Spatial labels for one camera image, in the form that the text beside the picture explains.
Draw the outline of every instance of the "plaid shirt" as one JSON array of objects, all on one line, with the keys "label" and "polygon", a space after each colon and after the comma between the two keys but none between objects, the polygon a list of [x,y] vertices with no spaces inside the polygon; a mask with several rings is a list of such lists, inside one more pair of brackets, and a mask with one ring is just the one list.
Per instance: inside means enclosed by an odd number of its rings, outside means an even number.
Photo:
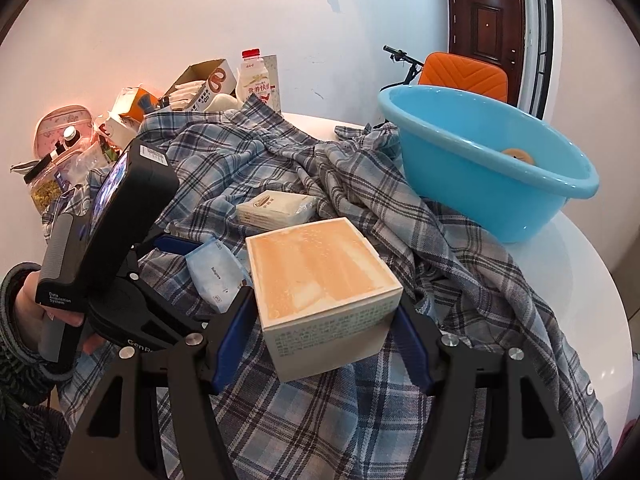
[{"label": "plaid shirt", "polygon": [[[259,231],[237,222],[237,204],[265,190],[319,197],[319,217],[347,217],[441,329],[476,348],[524,349],[562,415],[584,478],[595,478],[612,457],[602,406],[587,395],[589,377],[553,311],[484,229],[411,190],[399,170],[393,126],[336,133],[340,141],[315,140],[256,98],[239,112],[148,116],[139,137],[166,152],[180,179],[159,224],[194,240],[214,235],[246,260],[244,239]],[[89,208],[105,174],[90,175],[90,185],[71,200],[73,210]],[[213,315],[183,257],[155,250],[141,268],[142,278],[178,310]],[[72,428],[116,352],[107,344],[83,355],[60,388]],[[479,390],[460,478],[475,469],[483,401]],[[158,390],[158,403],[168,475],[180,478],[166,390]],[[234,382],[211,403],[242,479],[402,479],[431,399],[411,384],[391,337],[373,357],[280,383],[256,324]]]}]

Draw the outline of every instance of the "door panel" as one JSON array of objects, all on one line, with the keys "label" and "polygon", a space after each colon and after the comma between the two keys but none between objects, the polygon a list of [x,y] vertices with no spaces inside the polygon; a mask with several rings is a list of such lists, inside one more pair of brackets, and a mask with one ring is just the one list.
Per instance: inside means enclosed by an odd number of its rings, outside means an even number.
[{"label": "door panel", "polygon": [[524,66],[524,0],[449,0],[449,52],[501,67],[518,105]]}]

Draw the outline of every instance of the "human hand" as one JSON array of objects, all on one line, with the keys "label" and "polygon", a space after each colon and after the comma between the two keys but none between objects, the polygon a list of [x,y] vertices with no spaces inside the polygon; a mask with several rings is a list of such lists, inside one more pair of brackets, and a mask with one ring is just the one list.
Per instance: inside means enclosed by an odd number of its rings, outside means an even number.
[{"label": "human hand", "polygon": [[[42,319],[45,314],[56,317],[71,326],[80,326],[84,321],[84,314],[37,304],[35,298],[39,279],[39,270],[29,274],[24,280],[24,285],[18,291],[14,304],[14,317],[20,337],[25,345],[34,352],[38,351],[38,343],[42,334]],[[103,338],[92,334],[82,345],[82,351],[91,354],[103,343]]]}]

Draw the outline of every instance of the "metal screw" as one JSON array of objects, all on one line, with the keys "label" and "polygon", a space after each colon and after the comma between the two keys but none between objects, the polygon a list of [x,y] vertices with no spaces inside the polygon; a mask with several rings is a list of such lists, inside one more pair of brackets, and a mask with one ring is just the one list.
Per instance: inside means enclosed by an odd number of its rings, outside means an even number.
[{"label": "metal screw", "polygon": [[524,352],[519,348],[509,348],[509,357],[514,361],[522,361],[524,359]]},{"label": "metal screw", "polygon": [[130,359],[136,354],[136,349],[133,346],[125,346],[120,349],[118,355],[121,359]]},{"label": "metal screw", "polygon": [[460,338],[455,334],[442,334],[440,338],[444,346],[458,346]]},{"label": "metal screw", "polygon": [[184,341],[189,346],[197,346],[200,343],[202,343],[203,339],[204,338],[203,338],[202,334],[194,332],[192,334],[189,334],[186,338],[184,338]]}]

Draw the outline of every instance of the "blue plastic basin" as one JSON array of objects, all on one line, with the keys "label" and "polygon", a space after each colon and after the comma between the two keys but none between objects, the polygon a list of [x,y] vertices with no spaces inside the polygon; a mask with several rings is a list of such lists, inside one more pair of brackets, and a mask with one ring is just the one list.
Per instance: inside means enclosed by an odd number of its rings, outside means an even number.
[{"label": "blue plastic basin", "polygon": [[[600,178],[583,152],[548,124],[500,101],[438,86],[380,92],[399,129],[415,192],[461,212],[501,242],[531,238],[569,198],[590,198]],[[501,153],[519,148],[535,166]]]}]

